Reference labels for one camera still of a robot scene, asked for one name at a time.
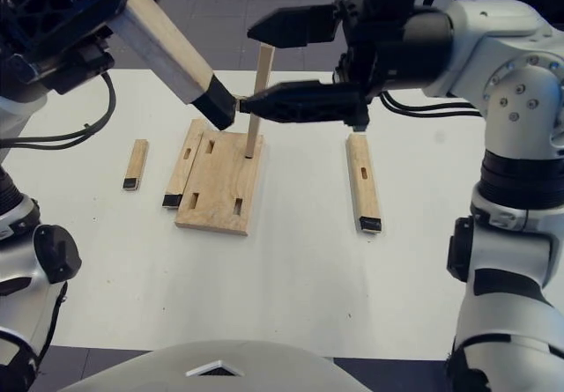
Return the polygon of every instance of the wooden board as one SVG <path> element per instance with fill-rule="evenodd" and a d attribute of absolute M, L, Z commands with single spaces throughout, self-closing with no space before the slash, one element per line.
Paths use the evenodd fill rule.
<path fill-rule="evenodd" d="M 362 231 L 379 233 L 382 231 L 382 218 L 367 138 L 351 134 L 346 141 L 346 149 L 355 217 Z"/>
<path fill-rule="evenodd" d="M 162 202 L 163 207 L 176 209 L 182 201 L 186 182 L 192 170 L 192 165 L 196 159 L 197 149 L 202 140 L 202 135 L 208 127 L 205 119 L 194 119 L 190 124 L 186 139 L 180 150 L 174 171 L 168 182 L 165 198 Z"/>
<path fill-rule="evenodd" d="M 123 189 L 126 191 L 136 191 L 139 188 L 148 151 L 149 142 L 146 139 L 135 140 L 133 150 L 131 151 L 130 164 L 127 167 L 127 173 L 123 180 Z"/>
<path fill-rule="evenodd" d="M 263 149 L 245 158 L 246 134 L 207 130 L 176 216 L 179 227 L 249 234 L 253 195 Z"/>

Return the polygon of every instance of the gray floor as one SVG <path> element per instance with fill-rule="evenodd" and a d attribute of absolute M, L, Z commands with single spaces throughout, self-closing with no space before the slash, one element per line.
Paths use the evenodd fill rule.
<path fill-rule="evenodd" d="M 278 7 L 326 4 L 330 1 L 332 0 L 161 0 L 160 4 L 213 69 L 254 70 L 258 47 L 246 38 L 246 30 L 254 22 Z M 444 7 L 449 2 L 450 0 L 437 0 L 435 3 L 438 7 Z M 110 46 L 117 68 L 145 67 L 141 59 L 119 39 L 111 39 Z M 274 70 L 333 70 L 344 51 L 345 41 L 341 33 L 331 44 L 318 44 L 306 49 L 277 50 Z M 54 392 L 142 353 L 53 346 L 41 366 L 39 379 L 31 390 Z M 442 362 L 336 359 L 335 363 L 372 390 L 447 390 Z"/>

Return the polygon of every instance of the light wood piece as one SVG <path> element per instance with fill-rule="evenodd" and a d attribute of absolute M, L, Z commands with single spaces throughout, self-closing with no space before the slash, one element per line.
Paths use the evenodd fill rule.
<path fill-rule="evenodd" d="M 149 142 L 146 139 L 135 140 L 131 151 L 130 165 L 127 167 L 127 173 L 123 180 L 123 189 L 126 191 L 137 191 L 139 188 L 148 151 Z"/>
<path fill-rule="evenodd" d="M 208 122 L 205 119 L 194 119 L 190 124 L 165 192 L 163 207 L 175 209 L 180 205 L 186 182 L 188 182 L 190 171 L 196 159 L 197 149 L 207 128 Z"/>
<path fill-rule="evenodd" d="M 272 61 L 274 60 L 274 50 L 274 47 L 261 43 L 258 53 L 258 66 L 256 68 L 255 93 L 261 92 L 268 85 L 268 80 L 271 77 Z M 250 116 L 249 133 L 245 149 L 245 157 L 248 159 L 252 159 L 255 154 L 256 138 L 260 124 L 260 117 L 256 115 Z"/>
<path fill-rule="evenodd" d="M 263 137 L 245 158 L 246 134 L 207 130 L 176 216 L 179 227 L 249 234 Z"/>
<path fill-rule="evenodd" d="M 153 0 L 128 0 L 108 26 L 183 103 L 208 90 L 212 68 Z"/>
<path fill-rule="evenodd" d="M 355 217 L 362 231 L 379 233 L 382 231 L 382 218 L 367 138 L 351 134 L 346 141 L 346 149 Z"/>

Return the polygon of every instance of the black cable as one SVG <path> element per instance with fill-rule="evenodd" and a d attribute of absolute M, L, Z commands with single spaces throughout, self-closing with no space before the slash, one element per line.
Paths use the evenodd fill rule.
<path fill-rule="evenodd" d="M 397 107 L 400 110 L 404 110 L 406 112 L 430 112 L 432 110 L 443 110 L 445 108 L 474 108 L 475 107 L 467 103 L 465 101 L 458 101 L 455 103 L 441 103 L 441 104 L 432 104 L 430 106 L 406 106 L 405 104 L 399 103 L 394 100 L 391 94 L 387 91 L 382 93 L 382 96 L 386 98 L 386 100 L 394 107 Z"/>
<path fill-rule="evenodd" d="M 115 105 L 116 105 L 115 89 L 111 77 L 107 73 L 103 73 L 101 76 L 102 79 L 104 79 L 104 81 L 106 82 L 106 85 L 108 86 L 109 103 L 108 103 L 107 112 L 97 122 L 93 123 L 92 125 L 85 125 L 86 127 L 84 129 L 66 135 L 57 135 L 52 137 L 21 137 L 21 138 L 3 139 L 0 140 L 0 149 L 26 148 L 30 150 L 43 150 L 43 151 L 65 150 L 75 145 L 84 143 L 84 141 L 86 141 L 88 138 L 90 138 L 97 132 L 101 131 L 108 124 L 110 118 L 112 117 L 112 114 L 115 111 Z M 70 141 L 68 143 L 58 144 L 58 145 L 29 144 L 29 143 L 53 143 L 58 141 L 65 141 L 68 139 L 74 139 L 74 141 Z"/>
<path fill-rule="evenodd" d="M 438 112 L 438 113 L 410 112 L 410 111 L 403 110 L 401 108 L 397 108 L 397 107 L 393 106 L 392 104 L 390 104 L 387 101 L 387 97 L 386 97 L 385 94 L 380 95 L 380 101 L 392 113 L 395 113 L 397 115 L 402 115 L 402 116 L 418 117 L 420 119 L 425 119 L 425 118 L 430 119 L 430 118 L 439 118 L 439 117 L 454 117 L 454 116 L 477 116 L 477 117 L 482 116 L 480 114 L 480 112 L 469 111 L 469 110 L 466 110 L 466 111 L 461 110 L 461 111 L 456 111 L 456 112 Z"/>

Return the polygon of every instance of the table surface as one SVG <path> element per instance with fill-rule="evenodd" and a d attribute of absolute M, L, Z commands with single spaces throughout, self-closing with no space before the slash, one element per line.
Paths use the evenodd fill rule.
<path fill-rule="evenodd" d="M 111 73 L 118 106 L 97 136 L 62 152 L 14 150 L 4 162 L 43 222 L 74 235 L 83 267 L 70 282 L 54 344 L 152 350 L 190 341 L 259 339 L 320 355 L 444 359 L 464 285 L 445 270 L 456 218 L 469 212 L 484 122 L 418 120 L 371 106 L 367 131 L 384 232 L 359 233 L 342 123 L 263 122 L 263 164 L 247 238 L 180 229 L 162 197 L 190 121 L 150 71 Z M 236 94 L 254 72 L 219 71 Z M 320 72 L 275 72 L 281 80 Z M 101 80 L 54 95 L 23 136 L 94 122 L 107 105 Z M 433 102 L 396 92 L 406 104 Z M 230 129 L 244 132 L 239 115 Z M 136 138 L 150 149 L 141 188 L 122 190 Z M 564 275 L 547 288 L 564 308 Z"/>

